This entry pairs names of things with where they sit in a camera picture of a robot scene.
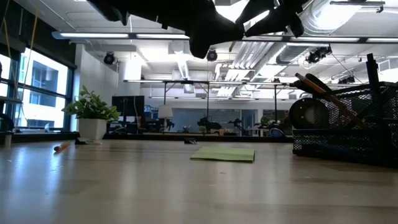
green notepad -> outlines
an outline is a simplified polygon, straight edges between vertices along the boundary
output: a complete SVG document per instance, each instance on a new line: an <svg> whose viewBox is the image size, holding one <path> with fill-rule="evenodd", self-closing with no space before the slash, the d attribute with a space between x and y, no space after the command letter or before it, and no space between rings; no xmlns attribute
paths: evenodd
<svg viewBox="0 0 398 224"><path fill-rule="evenodd" d="M203 147L191 159L216 161L253 162L253 149L234 149L228 147Z"/></svg>

wooden handle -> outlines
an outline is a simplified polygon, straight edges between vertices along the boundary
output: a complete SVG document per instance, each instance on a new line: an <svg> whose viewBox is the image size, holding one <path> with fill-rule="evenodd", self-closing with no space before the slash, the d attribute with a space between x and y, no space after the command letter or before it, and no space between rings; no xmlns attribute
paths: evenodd
<svg viewBox="0 0 398 224"><path fill-rule="evenodd" d="M320 88L317 84L311 82L311 80L305 78L299 73L296 73L296 77L299 80L303 81L305 84L307 84L309 87L313 88L317 93L326 93L324 89ZM334 96L326 96L325 98L334 103L344 114L349 116L349 118L351 118L356 124L358 124L362 128L367 128L365 123L363 123L361 119L357 118L356 115L352 111L350 111L347 108L347 106L344 103L342 103L340 100L338 100Z"/></svg>

round black object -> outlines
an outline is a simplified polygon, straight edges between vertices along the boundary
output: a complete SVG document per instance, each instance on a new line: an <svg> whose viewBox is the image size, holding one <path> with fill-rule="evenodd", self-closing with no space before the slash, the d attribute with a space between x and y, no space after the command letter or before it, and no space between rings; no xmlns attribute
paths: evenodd
<svg viewBox="0 0 398 224"><path fill-rule="evenodd" d="M104 63L107 65L114 65L116 63L116 58L114 57L113 52L106 53L106 56L104 58Z"/></svg>
<svg viewBox="0 0 398 224"><path fill-rule="evenodd" d="M214 62L215 60L217 60L217 53L216 50L209 50L209 52L207 53L207 61L209 62Z"/></svg>
<svg viewBox="0 0 398 224"><path fill-rule="evenodd" d="M321 101L304 98L292 105L289 118L295 129L327 129L330 115Z"/></svg>

green leaves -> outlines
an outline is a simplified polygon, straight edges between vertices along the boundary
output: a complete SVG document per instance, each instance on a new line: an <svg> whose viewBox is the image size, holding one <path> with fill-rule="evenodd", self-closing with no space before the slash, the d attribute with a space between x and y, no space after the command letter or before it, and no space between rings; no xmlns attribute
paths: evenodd
<svg viewBox="0 0 398 224"><path fill-rule="evenodd" d="M106 102L101 101L99 95L94 91L89 92L87 87L83 85L80 91L80 99L74 103L70 103L63 112L75 114L76 118L86 119L105 119L107 121L118 120L120 113L116 111L116 107L108 107Z"/></svg>

computer monitor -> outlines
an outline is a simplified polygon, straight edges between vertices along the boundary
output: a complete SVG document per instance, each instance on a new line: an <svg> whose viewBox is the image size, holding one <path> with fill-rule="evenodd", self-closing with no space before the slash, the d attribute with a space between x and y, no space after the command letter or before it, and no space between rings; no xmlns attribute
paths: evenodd
<svg viewBox="0 0 398 224"><path fill-rule="evenodd" d="M113 96L112 105L123 117L144 115L144 96Z"/></svg>

